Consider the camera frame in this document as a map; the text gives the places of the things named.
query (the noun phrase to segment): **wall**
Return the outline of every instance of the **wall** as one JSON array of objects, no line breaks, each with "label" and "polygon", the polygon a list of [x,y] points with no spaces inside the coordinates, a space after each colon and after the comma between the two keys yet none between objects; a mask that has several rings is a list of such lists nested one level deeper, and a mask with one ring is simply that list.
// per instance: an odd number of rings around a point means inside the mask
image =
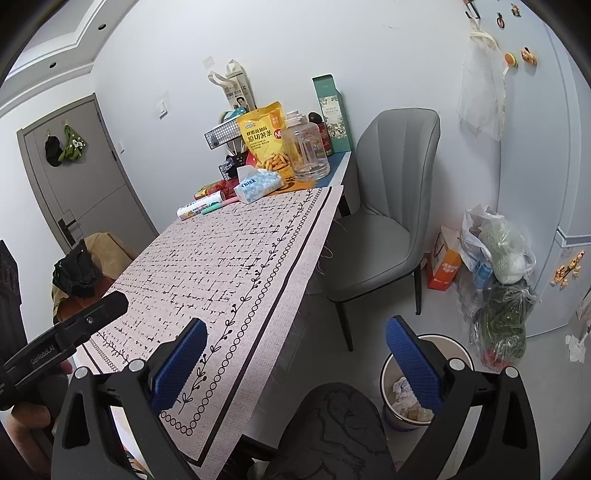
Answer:
[{"label": "wall", "polygon": [[[199,186],[219,178],[225,157],[203,137],[228,108],[207,80],[209,56],[220,73],[237,59],[257,104],[279,100],[286,111],[318,111],[311,78],[331,73],[355,141],[384,109],[437,110],[430,248],[441,223],[457,228],[465,208],[497,202],[499,144],[461,130],[456,115],[469,30],[459,0],[227,0],[223,7],[141,0],[92,74],[111,137],[124,144],[125,170],[160,231]],[[159,120],[154,106],[163,96],[169,114]]]},{"label": "wall", "polygon": [[22,318],[29,340],[52,325],[53,265],[64,256],[31,190],[17,131],[93,92],[90,75],[53,87],[0,118],[0,238],[18,263]]}]

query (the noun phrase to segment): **green box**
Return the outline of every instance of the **green box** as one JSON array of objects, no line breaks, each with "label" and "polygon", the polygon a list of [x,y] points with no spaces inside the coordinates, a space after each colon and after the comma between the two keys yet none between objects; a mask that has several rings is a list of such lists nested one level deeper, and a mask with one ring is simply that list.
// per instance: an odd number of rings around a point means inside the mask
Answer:
[{"label": "green box", "polygon": [[320,102],[322,117],[330,135],[333,152],[348,152],[352,149],[351,130],[345,112],[343,98],[336,89],[332,75],[314,77],[314,88]]}]

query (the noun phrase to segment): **table leg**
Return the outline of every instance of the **table leg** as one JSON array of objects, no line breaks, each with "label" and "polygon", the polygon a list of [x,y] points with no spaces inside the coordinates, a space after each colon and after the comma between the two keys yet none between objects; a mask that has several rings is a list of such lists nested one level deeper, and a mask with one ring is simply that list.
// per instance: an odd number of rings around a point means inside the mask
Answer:
[{"label": "table leg", "polygon": [[351,210],[349,209],[349,204],[347,203],[347,199],[345,195],[340,196],[339,200],[339,212],[341,217],[346,217],[347,215],[351,215]]}]

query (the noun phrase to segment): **gray upholstered chair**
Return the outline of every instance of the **gray upholstered chair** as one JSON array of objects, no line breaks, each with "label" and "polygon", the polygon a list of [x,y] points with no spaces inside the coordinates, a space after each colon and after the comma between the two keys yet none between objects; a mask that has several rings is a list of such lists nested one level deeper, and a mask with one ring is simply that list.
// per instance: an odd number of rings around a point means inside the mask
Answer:
[{"label": "gray upholstered chair", "polygon": [[344,303],[414,273],[421,314],[421,260],[433,162],[440,136],[433,110],[386,110],[357,145],[361,208],[330,229],[320,259],[326,294],[335,303],[345,340],[353,339]]}]

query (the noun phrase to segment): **refrigerator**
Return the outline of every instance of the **refrigerator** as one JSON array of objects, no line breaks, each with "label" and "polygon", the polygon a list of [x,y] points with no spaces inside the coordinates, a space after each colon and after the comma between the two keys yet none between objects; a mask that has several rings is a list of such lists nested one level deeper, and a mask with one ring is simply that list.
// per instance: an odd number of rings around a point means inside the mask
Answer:
[{"label": "refrigerator", "polygon": [[[566,325],[591,287],[591,89],[561,41],[522,2],[475,4],[481,29],[518,59],[505,77],[498,212],[531,240],[538,303],[526,334],[538,335]],[[524,47],[537,66],[523,61]]]}]

